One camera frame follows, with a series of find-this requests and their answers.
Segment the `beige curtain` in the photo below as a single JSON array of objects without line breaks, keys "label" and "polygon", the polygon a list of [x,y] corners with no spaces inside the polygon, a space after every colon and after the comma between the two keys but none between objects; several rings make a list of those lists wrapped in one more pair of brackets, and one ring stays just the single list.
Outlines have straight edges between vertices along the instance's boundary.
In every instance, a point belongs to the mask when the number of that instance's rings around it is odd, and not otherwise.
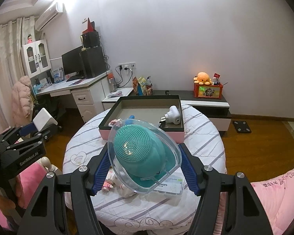
[{"label": "beige curtain", "polygon": [[27,44],[27,36],[35,41],[35,16],[18,18],[0,25],[0,126],[13,124],[11,90],[25,75],[21,48]]}]

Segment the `clear dental flossers box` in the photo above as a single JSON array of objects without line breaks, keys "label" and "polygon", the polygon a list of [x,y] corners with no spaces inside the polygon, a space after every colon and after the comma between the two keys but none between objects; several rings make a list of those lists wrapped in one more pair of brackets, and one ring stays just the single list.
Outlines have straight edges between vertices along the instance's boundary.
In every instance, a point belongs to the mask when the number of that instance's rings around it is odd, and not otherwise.
[{"label": "clear dental flossers box", "polygon": [[184,175],[181,172],[174,172],[154,189],[159,194],[181,195],[184,190]]}]

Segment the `small baby doll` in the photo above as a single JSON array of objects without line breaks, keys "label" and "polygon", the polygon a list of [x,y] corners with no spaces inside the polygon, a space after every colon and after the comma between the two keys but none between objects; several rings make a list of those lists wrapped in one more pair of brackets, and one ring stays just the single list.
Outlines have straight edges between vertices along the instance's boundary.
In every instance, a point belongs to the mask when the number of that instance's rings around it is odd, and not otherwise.
[{"label": "small baby doll", "polygon": [[115,184],[115,172],[113,171],[113,168],[110,168],[105,178],[105,181],[103,183],[102,190],[105,192],[108,192],[111,189],[113,189],[114,184]]}]

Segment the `black white low cabinet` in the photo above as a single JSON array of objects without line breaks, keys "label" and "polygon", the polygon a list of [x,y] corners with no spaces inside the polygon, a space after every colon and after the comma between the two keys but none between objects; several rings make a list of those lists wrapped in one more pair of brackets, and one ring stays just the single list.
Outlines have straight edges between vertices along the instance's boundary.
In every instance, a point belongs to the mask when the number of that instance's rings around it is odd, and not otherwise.
[{"label": "black white low cabinet", "polygon": [[229,112],[229,104],[224,97],[221,99],[195,98],[192,91],[172,90],[157,90],[154,92],[153,96],[160,95],[178,95],[181,100],[181,107],[182,105],[189,105],[208,117],[218,131],[225,132],[228,130],[231,121],[231,113]]}]

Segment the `small black box on top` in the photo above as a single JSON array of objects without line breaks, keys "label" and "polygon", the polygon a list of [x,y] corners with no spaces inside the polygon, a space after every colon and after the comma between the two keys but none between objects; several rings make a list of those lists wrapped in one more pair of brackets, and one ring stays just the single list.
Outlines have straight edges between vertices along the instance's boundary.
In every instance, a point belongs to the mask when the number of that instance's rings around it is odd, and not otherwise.
[{"label": "small black box on top", "polygon": [[100,46],[99,33],[97,31],[87,32],[81,35],[84,48],[93,48]]}]

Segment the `white wall power strip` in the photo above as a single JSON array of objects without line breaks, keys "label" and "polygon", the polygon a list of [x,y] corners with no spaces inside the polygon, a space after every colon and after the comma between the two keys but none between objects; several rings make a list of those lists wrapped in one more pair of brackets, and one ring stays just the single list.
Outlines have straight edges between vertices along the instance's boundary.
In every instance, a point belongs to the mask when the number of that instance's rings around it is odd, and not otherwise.
[{"label": "white wall power strip", "polygon": [[135,62],[121,63],[121,64],[118,64],[118,67],[121,70],[133,70],[136,67],[136,63]]}]

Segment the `white plug adapter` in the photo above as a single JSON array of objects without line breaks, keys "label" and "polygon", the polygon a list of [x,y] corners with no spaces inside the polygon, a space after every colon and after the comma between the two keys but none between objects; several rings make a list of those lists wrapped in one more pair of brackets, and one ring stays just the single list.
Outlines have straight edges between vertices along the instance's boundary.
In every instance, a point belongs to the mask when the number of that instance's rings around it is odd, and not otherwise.
[{"label": "white plug adapter", "polygon": [[181,123],[181,114],[176,106],[171,106],[169,111],[160,118],[159,127],[164,128],[167,123],[174,125]]}]

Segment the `black computer monitor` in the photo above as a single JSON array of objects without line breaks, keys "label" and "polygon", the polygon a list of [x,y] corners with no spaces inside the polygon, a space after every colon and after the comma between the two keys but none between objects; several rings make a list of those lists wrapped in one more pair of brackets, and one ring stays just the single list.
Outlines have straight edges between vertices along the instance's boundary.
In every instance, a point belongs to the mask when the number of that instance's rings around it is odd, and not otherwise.
[{"label": "black computer monitor", "polygon": [[67,76],[76,73],[73,78],[80,79],[84,77],[83,63],[80,56],[82,46],[72,49],[69,52],[61,55],[64,75]]}]

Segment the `orange octopus plush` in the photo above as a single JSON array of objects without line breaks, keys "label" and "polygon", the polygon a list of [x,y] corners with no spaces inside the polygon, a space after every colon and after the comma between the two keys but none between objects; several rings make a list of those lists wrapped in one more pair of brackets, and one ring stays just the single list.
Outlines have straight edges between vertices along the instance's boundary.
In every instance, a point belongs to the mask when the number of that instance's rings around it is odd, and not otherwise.
[{"label": "orange octopus plush", "polygon": [[212,79],[205,72],[199,72],[193,80],[198,85],[212,85]]}]

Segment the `pink quilt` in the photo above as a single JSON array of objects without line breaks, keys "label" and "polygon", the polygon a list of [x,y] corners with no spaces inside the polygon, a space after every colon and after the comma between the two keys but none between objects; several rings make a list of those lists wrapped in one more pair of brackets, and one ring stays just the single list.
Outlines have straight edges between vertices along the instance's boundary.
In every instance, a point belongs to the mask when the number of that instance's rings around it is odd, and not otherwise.
[{"label": "pink quilt", "polygon": [[266,211],[273,234],[283,234],[294,220],[294,169],[251,185]]}]

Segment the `white desk with drawers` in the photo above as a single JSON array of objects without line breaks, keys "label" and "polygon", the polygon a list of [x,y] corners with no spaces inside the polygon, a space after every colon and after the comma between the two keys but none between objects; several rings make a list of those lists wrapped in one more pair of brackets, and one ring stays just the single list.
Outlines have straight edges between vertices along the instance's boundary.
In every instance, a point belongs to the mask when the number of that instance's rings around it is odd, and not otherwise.
[{"label": "white desk with drawers", "polygon": [[108,70],[89,79],[54,83],[45,87],[37,95],[48,94],[51,97],[72,95],[81,117],[86,123],[104,111],[102,101],[110,93],[108,82],[108,74],[110,72]]}]

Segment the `white glass-door cabinet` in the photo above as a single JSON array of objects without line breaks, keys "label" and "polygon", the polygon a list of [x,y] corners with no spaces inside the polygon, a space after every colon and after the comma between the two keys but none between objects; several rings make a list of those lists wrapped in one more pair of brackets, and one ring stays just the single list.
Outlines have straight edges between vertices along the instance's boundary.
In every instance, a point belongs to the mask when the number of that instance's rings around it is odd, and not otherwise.
[{"label": "white glass-door cabinet", "polygon": [[21,56],[25,74],[30,79],[51,70],[48,46],[44,39],[23,45]]}]

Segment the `teal brush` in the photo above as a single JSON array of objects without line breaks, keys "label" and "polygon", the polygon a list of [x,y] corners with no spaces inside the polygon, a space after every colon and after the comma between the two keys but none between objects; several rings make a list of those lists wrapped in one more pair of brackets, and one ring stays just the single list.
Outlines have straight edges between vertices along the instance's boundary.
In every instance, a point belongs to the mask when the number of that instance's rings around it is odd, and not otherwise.
[{"label": "teal brush", "polygon": [[163,130],[142,120],[116,123],[110,130],[108,156],[119,180],[139,194],[148,194],[181,167],[177,143]]}]

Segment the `pink padded jacket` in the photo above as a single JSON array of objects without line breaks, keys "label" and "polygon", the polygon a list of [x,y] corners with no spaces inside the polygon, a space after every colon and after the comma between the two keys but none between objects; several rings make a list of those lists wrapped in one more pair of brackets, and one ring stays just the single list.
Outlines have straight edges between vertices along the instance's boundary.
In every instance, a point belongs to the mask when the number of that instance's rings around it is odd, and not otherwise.
[{"label": "pink padded jacket", "polygon": [[31,90],[31,80],[27,75],[21,77],[12,87],[11,110],[16,127],[25,126],[32,121],[33,100]]}]

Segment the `colourful snack bags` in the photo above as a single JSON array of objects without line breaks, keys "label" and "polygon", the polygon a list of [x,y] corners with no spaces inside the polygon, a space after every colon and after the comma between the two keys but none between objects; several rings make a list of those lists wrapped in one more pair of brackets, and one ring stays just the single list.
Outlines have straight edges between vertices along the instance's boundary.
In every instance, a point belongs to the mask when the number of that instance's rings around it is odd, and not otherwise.
[{"label": "colourful snack bags", "polygon": [[144,77],[133,78],[133,90],[136,96],[151,96],[153,94],[153,85],[151,76],[146,79]]}]

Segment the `pink scrunchie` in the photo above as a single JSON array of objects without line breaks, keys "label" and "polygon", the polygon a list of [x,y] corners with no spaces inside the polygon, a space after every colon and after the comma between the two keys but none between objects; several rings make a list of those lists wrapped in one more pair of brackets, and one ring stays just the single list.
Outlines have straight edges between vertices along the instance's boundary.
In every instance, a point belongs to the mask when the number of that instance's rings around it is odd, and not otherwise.
[{"label": "pink scrunchie", "polygon": [[109,123],[108,123],[108,126],[109,127],[113,127],[116,123],[120,122],[122,119],[119,118],[119,119],[113,119],[111,120]]}]

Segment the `white square charger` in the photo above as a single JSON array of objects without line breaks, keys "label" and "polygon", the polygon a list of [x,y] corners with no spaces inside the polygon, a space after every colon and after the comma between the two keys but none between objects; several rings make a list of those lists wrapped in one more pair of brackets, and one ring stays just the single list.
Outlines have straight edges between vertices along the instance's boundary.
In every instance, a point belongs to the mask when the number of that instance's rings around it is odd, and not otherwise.
[{"label": "white square charger", "polygon": [[50,113],[42,108],[33,118],[33,123],[38,132],[46,129],[50,125],[58,125],[58,122],[50,115]]}]

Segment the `white air conditioner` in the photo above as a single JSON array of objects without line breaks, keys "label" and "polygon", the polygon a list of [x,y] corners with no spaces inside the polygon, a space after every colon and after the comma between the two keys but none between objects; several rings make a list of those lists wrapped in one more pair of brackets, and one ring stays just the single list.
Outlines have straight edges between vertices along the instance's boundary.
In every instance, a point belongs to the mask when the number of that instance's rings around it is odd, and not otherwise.
[{"label": "white air conditioner", "polygon": [[64,12],[64,5],[61,2],[52,4],[46,9],[35,22],[36,31],[41,31],[50,21]]}]

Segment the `pink black storage box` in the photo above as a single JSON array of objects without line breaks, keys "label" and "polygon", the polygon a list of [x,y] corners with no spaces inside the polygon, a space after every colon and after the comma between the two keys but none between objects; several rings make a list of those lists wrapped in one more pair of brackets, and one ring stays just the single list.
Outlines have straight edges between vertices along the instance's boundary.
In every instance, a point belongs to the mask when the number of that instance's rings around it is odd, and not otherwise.
[{"label": "pink black storage box", "polygon": [[[162,116],[169,111],[171,106],[176,106],[181,114],[179,125],[167,123],[164,128],[159,127]],[[103,139],[107,139],[112,127],[108,123],[113,119],[128,119],[134,115],[135,119],[146,121],[164,130],[176,143],[184,141],[184,122],[181,100],[178,95],[160,96],[128,96],[121,97],[106,114],[99,124],[99,132]]]}]

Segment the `blue tube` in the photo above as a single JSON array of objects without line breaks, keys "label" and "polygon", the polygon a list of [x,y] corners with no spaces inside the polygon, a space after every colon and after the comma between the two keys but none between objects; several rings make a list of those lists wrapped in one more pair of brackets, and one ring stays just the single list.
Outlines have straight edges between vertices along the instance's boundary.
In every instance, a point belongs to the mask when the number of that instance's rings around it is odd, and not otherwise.
[{"label": "blue tube", "polygon": [[135,119],[135,116],[134,115],[130,115],[129,118],[126,120],[126,124],[127,125],[132,124],[133,121],[134,121],[134,119]]}]

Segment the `white striped table cloth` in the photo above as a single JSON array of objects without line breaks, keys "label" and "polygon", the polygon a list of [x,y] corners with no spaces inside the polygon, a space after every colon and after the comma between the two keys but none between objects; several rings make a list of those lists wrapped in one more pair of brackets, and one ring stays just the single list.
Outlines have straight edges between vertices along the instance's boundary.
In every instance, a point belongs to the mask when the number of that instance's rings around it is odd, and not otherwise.
[{"label": "white striped table cloth", "polygon": [[[195,108],[183,104],[184,143],[192,155],[203,164],[211,165],[220,173],[226,173],[224,145],[214,124]],[[107,111],[94,116],[67,144],[63,173],[71,173],[98,155],[105,145],[99,133],[99,124]],[[92,197],[97,219],[115,234],[184,234],[191,226],[199,197],[187,184],[180,195],[158,192],[135,194],[124,198],[117,189],[99,192]]]}]

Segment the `black bathroom scale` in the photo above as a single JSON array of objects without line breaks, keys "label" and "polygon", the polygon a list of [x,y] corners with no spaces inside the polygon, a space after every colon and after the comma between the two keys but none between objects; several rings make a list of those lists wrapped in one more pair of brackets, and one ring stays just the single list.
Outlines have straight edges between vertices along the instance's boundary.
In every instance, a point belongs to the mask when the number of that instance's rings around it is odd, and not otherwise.
[{"label": "black bathroom scale", "polygon": [[241,133],[241,134],[249,134],[249,133],[252,132],[251,129],[250,129],[250,127],[249,127],[249,125],[247,124],[246,121],[233,120],[232,123],[234,125],[235,130],[238,133]]}]

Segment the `white small toy figure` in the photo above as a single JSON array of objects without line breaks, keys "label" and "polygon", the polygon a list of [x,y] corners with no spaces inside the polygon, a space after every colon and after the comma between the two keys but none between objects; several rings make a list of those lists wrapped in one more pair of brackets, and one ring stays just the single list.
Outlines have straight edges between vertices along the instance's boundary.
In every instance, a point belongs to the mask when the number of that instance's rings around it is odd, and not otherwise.
[{"label": "white small toy figure", "polygon": [[120,194],[123,198],[129,198],[136,194],[133,190],[129,189],[127,186],[125,186],[119,178],[116,176],[116,174],[113,175],[113,184],[116,186],[117,192]]}]

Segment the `red cartoon storage box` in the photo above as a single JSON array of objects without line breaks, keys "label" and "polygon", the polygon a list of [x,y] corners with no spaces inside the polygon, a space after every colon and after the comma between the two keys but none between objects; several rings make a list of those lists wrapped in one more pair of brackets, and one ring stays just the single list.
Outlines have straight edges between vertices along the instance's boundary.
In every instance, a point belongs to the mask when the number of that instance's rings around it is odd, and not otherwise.
[{"label": "red cartoon storage box", "polygon": [[223,85],[199,85],[194,84],[195,98],[221,99]]}]

